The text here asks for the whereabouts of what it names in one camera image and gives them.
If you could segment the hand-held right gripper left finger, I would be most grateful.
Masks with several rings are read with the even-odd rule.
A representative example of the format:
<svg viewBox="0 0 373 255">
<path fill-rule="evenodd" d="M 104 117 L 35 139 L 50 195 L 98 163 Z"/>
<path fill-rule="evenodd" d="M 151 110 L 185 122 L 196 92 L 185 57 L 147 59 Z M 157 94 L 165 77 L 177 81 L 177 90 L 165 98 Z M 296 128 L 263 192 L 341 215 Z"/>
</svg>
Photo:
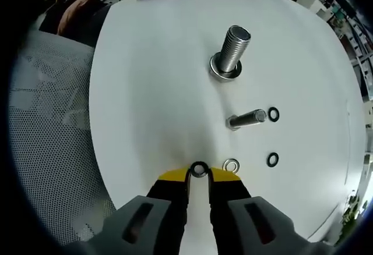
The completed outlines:
<svg viewBox="0 0 373 255">
<path fill-rule="evenodd" d="M 89 240 L 92 254 L 178 254 L 187 222 L 188 167 L 160 175 L 146 196 L 136 196 Z"/>
</svg>

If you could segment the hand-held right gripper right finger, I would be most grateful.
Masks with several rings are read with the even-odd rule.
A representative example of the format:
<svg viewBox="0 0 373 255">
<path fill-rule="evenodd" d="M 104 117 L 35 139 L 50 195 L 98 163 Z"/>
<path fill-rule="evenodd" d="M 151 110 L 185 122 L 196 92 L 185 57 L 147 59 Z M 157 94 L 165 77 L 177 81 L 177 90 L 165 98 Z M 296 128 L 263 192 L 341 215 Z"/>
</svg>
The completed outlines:
<svg viewBox="0 0 373 255">
<path fill-rule="evenodd" d="M 209 170 L 210 221 L 219 254 L 320 254 L 295 232 L 292 220 L 262 197 L 252 197 L 234 173 Z"/>
</svg>

